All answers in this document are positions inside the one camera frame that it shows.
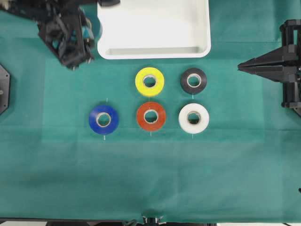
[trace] black metal bracket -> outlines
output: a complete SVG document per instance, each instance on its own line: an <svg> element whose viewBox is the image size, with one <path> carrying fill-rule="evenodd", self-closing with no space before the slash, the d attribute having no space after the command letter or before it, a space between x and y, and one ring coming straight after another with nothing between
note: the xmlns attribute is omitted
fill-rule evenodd
<svg viewBox="0 0 301 226"><path fill-rule="evenodd" d="M107 7L120 0L0 0L0 10L36 21L46 46L62 65L74 70L94 59L91 23L79 6L97 2Z"/></svg>
<svg viewBox="0 0 301 226"><path fill-rule="evenodd" d="M287 20L280 26L280 31L282 47L241 63L238 69L282 83L281 105L301 116L301 20Z"/></svg>
<svg viewBox="0 0 301 226"><path fill-rule="evenodd" d="M0 65L0 114L9 106L10 74Z"/></svg>

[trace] white tray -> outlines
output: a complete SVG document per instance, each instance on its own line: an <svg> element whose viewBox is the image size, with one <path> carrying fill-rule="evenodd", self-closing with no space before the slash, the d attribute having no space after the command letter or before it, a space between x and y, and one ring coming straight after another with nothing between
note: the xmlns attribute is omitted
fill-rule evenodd
<svg viewBox="0 0 301 226"><path fill-rule="evenodd" d="M209 0L121 0L98 6L106 59L204 57L211 49Z"/></svg>

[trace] black tape roll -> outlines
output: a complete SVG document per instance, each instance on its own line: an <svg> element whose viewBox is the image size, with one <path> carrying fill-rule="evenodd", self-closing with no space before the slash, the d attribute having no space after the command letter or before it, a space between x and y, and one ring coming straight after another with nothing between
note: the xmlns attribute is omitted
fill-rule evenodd
<svg viewBox="0 0 301 226"><path fill-rule="evenodd" d="M196 77L199 81L197 86L192 86L188 83L190 77ZM202 92L207 85L206 74L198 68L190 68L186 70L181 76L181 86L186 93L198 94Z"/></svg>

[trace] blue tape roll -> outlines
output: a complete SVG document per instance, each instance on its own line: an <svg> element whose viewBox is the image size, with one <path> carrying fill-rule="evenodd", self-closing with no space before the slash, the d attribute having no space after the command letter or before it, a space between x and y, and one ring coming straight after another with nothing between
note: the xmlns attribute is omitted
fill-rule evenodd
<svg viewBox="0 0 301 226"><path fill-rule="evenodd" d="M98 119L101 115L107 114L110 117L109 124L106 126L101 126L98 123ZM119 118L117 111L107 105L101 105L94 108L89 116L89 124L91 129L98 134L102 135L108 135L115 131L115 129L118 127Z"/></svg>

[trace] teal cloth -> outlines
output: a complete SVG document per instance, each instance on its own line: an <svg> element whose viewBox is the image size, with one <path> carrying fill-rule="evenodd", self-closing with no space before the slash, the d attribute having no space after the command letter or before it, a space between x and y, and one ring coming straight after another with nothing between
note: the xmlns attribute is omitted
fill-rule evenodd
<svg viewBox="0 0 301 226"><path fill-rule="evenodd" d="M0 116L0 217L300 222L301 119L280 106L281 84L237 71L278 48L279 26L300 15L299 0L211 0L208 56L105 60L94 51L95 61L73 72L34 22L0 12L0 64L12 75ZM134 84L146 66L166 79L150 100L165 107L167 121L152 136L135 118L148 101ZM190 67L208 76L194 100L180 86ZM88 116L107 98L120 123L104 141ZM178 123L191 102L210 113L193 139Z"/></svg>

